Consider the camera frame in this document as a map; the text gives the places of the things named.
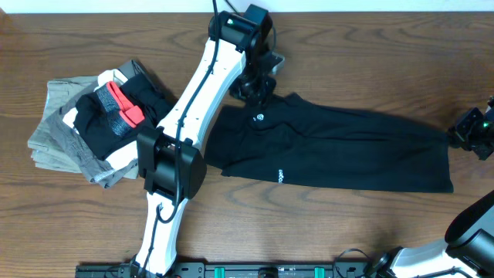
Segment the black t-shirt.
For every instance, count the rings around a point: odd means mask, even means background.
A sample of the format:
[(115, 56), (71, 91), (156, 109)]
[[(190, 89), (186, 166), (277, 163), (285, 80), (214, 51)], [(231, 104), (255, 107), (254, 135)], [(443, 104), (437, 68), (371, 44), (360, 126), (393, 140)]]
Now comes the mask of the black t-shirt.
[(451, 193), (445, 133), (403, 117), (319, 106), (292, 93), (222, 108), (207, 164), (222, 175), (318, 188)]

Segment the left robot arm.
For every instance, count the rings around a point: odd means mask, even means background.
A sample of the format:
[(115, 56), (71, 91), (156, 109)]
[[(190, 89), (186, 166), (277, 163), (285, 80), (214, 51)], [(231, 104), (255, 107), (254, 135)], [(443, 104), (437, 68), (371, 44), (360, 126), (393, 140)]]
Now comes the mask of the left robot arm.
[(203, 144), (226, 94), (262, 107), (276, 86), (283, 56), (266, 41), (274, 33), (269, 12), (250, 5), (243, 14), (215, 11), (201, 62), (180, 99), (155, 128), (137, 136), (139, 175), (147, 192), (142, 246), (129, 265), (131, 277), (164, 277), (177, 258), (185, 207), (205, 179)]

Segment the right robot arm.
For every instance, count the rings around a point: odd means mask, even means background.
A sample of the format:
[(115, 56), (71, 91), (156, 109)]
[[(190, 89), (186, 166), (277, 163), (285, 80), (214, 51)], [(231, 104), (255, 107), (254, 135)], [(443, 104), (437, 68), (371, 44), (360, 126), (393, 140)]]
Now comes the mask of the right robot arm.
[[(484, 112), (473, 108), (448, 129), (450, 146), (493, 156), (493, 98)], [(461, 212), (445, 238), (416, 248), (397, 247), (367, 265), (364, 277), (492, 277), (493, 193)]]

